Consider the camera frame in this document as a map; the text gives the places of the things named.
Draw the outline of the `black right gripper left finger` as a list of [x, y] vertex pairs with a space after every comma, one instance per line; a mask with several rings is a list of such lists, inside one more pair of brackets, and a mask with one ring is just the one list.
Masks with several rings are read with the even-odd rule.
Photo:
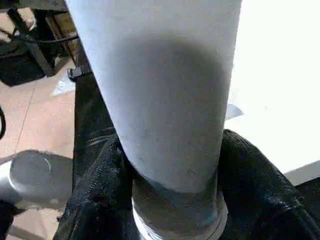
[[72, 192], [55, 240], [135, 240], [134, 171], [117, 137], [102, 147]]

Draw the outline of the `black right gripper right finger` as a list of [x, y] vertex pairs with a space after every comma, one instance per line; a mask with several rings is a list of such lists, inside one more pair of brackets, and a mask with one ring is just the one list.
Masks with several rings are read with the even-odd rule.
[[318, 240], [320, 221], [290, 181], [252, 143], [224, 130], [218, 184], [228, 218], [222, 240]]

